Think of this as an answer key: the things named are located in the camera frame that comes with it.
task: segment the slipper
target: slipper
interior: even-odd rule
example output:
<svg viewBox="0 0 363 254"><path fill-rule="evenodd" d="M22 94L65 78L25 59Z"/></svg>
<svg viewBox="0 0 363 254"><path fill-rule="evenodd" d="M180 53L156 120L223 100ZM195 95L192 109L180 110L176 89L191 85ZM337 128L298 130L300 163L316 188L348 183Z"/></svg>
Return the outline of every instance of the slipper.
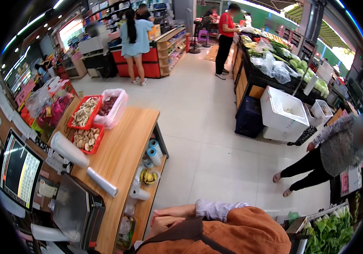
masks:
<svg viewBox="0 0 363 254"><path fill-rule="evenodd" d="M292 191L290 189L287 189L285 192L283 192L283 197L288 197L291 193Z"/></svg>
<svg viewBox="0 0 363 254"><path fill-rule="evenodd" d="M273 182L278 182L281 179L280 173L281 171L273 176Z"/></svg>

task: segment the pink plastic bag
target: pink plastic bag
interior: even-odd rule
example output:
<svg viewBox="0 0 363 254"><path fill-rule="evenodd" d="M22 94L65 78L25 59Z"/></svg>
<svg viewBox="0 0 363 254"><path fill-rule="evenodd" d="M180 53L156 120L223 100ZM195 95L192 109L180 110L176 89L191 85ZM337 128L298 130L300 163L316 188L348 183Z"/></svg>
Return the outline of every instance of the pink plastic bag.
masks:
<svg viewBox="0 0 363 254"><path fill-rule="evenodd" d="M128 94L124 89L107 89L103 93L103 103L109 100L110 97L117 97L112 109L106 116L96 115L94 119L95 124L102 124L107 129L112 129L115 127L119 120L121 120L122 115L125 112L128 103Z"/></svg>

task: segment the red plastic basket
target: red plastic basket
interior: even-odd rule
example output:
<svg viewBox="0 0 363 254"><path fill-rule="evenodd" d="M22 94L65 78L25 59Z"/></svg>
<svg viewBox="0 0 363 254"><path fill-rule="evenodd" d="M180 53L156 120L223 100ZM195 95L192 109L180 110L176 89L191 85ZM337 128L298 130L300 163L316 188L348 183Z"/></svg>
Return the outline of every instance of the red plastic basket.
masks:
<svg viewBox="0 0 363 254"><path fill-rule="evenodd" d="M88 154L88 155L94 155L97 152L97 149L100 146L101 140L103 140L103 137L104 137L104 125L102 125L102 124L92 124L90 126L90 128L91 127L100 129L100 135L98 135L98 139L95 141L95 145L94 145L93 150L91 152L83 150L83 149L80 148L80 150L83 153Z"/></svg>
<svg viewBox="0 0 363 254"><path fill-rule="evenodd" d="M73 126L71 124L71 122L73 121L73 116L74 114L78 111L78 109L80 108L80 106L89 98L99 98L97 106L95 107L95 109L93 110L93 112L91 113L86 126L84 127L80 127L80 126ZM73 115L69 118L67 126L73 129L79 129L79 130L89 130L94 122L94 118L95 116L98 114L98 111L100 111L102 105L103 105L103 96L102 95L90 95L90 96L84 96L83 99L80 101L80 103L77 105L76 110L74 110Z"/></svg>

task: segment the orange jacket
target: orange jacket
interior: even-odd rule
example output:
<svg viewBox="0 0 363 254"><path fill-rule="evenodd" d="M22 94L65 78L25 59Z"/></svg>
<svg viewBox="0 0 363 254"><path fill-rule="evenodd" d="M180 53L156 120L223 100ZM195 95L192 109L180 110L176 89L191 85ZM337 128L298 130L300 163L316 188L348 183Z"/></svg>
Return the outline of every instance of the orange jacket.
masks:
<svg viewBox="0 0 363 254"><path fill-rule="evenodd" d="M291 243L285 230L257 207L232 209L227 215L227 223L203 221L202 224L203 235L237 254L288 254L290 252ZM201 240L186 239L147 243L138 250L138 254L152 253L219 254Z"/></svg>

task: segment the red shirt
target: red shirt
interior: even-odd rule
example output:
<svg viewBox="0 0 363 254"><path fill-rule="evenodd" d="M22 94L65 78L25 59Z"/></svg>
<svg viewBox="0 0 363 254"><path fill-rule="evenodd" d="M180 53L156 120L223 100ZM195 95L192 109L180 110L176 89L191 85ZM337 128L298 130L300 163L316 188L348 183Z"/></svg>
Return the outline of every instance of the red shirt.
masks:
<svg viewBox="0 0 363 254"><path fill-rule="evenodd" d="M224 12L224 14L222 14L221 18L219 19L218 31L222 35L225 35L227 37L233 37L233 32L224 32L222 30L222 25L223 24L228 24L228 28L231 28L231 29L235 28L235 26L234 26L234 24L232 22L231 16L226 12Z"/></svg>

